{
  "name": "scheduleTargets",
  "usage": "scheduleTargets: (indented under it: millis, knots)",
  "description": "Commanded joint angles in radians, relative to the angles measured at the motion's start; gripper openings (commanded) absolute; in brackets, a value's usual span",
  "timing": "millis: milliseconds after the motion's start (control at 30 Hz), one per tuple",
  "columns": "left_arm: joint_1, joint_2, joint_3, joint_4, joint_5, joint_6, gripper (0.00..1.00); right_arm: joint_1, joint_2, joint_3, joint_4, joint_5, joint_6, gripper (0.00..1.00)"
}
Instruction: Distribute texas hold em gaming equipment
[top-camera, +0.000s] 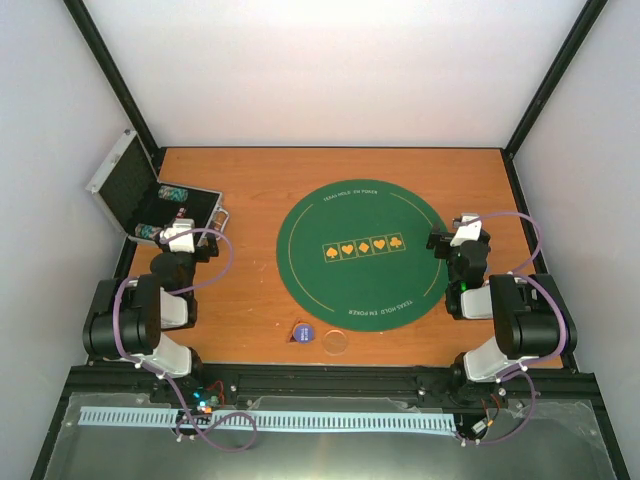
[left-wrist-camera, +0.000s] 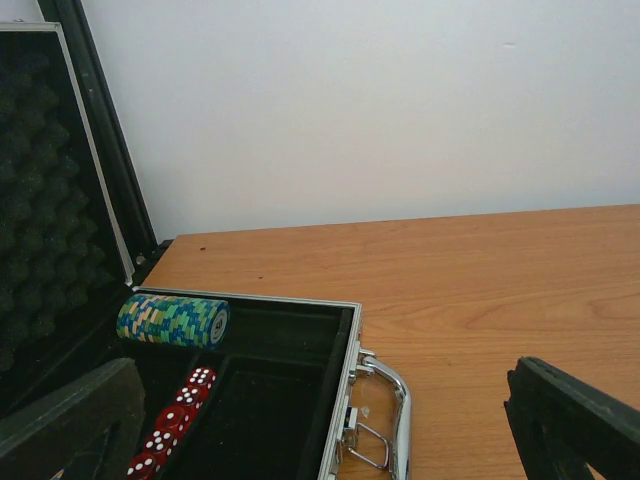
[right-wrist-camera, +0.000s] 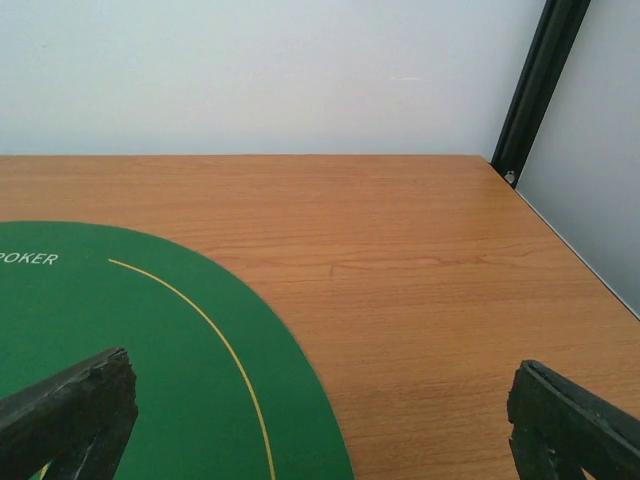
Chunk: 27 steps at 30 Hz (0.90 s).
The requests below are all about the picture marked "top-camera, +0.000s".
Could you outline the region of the blue big blind button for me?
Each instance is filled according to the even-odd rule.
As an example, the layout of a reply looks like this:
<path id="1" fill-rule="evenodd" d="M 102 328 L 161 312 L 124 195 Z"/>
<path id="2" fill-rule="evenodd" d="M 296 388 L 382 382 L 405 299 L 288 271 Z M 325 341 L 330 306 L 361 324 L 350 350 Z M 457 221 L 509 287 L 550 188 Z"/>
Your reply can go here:
<path id="1" fill-rule="evenodd" d="M 297 324 L 292 331 L 292 339 L 300 344 L 308 344 L 315 338 L 315 332 L 311 325 L 306 323 Z"/>

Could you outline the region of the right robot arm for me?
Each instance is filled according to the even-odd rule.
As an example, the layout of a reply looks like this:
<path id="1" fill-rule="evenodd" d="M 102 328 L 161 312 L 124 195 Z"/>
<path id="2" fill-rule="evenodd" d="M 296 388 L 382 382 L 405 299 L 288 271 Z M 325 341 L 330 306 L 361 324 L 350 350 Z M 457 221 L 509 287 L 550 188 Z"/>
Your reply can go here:
<path id="1" fill-rule="evenodd" d="M 493 322 L 489 340 L 454 361 L 456 386 L 502 383 L 573 352 L 577 330 L 551 275 L 489 275 L 490 235 L 481 226 L 460 222 L 454 232 L 435 226 L 426 248 L 447 267 L 447 312 L 456 320 Z"/>

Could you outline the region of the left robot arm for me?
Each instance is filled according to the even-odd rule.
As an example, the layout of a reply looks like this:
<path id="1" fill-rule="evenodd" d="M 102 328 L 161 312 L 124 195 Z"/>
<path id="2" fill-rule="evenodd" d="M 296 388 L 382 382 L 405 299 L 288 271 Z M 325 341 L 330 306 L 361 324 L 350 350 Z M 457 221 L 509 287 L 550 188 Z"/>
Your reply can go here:
<path id="1" fill-rule="evenodd" d="M 89 357 L 148 368 L 161 379 L 172 378 L 174 392 L 184 401 L 201 400 L 208 390 L 202 361 L 168 333 L 195 326 L 196 268 L 219 255 L 220 240 L 208 233 L 204 246 L 193 252 L 163 246 L 149 273 L 100 281 L 82 332 Z"/>

